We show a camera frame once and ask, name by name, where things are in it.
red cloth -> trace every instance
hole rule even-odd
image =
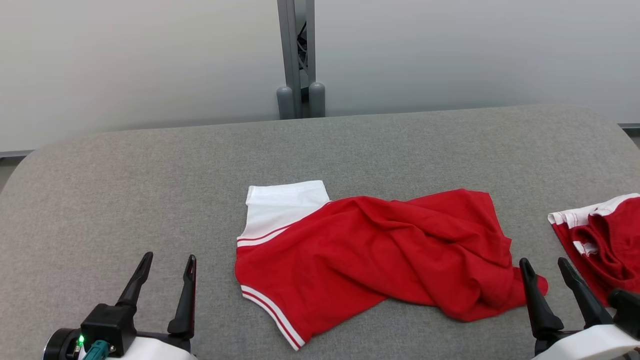
[[[591,291],[609,306],[615,288],[640,292],[640,197],[592,213],[598,214],[585,215],[585,225],[552,227]]]
[[[510,245],[487,193],[351,197],[327,203],[266,243],[239,247],[236,277],[245,297],[259,293],[272,302],[252,299],[275,313],[285,337],[297,332],[302,346],[387,298],[438,306],[466,322],[522,306]],[[547,281],[538,284],[546,294]]]

floor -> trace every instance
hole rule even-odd
[[[631,139],[640,149],[640,136],[632,136]],[[15,167],[18,166],[22,159],[24,159],[24,157],[0,158],[0,192],[4,188],[6,181],[9,180],[9,176],[11,176],[11,173],[15,170]]]

white partition panel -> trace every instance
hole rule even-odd
[[[637,0],[315,2],[326,114],[557,102],[640,122]]]
[[[0,1],[0,152],[278,118],[275,1]]]

gray fabric surface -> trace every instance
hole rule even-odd
[[[556,266],[547,213],[640,190],[640,151],[585,108],[481,110],[125,131],[50,145],[0,195],[0,358],[35,359],[59,327],[113,304],[155,253],[136,327],[165,331],[190,253],[198,257],[199,359],[528,359],[524,307],[473,323],[388,300],[294,352],[269,315],[241,298],[235,237],[247,187],[324,180],[329,196],[412,199],[491,193],[513,239],[547,277],[567,329],[582,320]]]

folded red cloth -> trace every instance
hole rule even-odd
[[[640,195],[550,213],[569,258],[604,306],[615,288],[640,292]]]
[[[387,298],[468,322],[525,304],[511,239],[483,192],[350,197],[258,239],[240,239],[237,280],[296,350]],[[538,284],[546,294],[547,281]]]

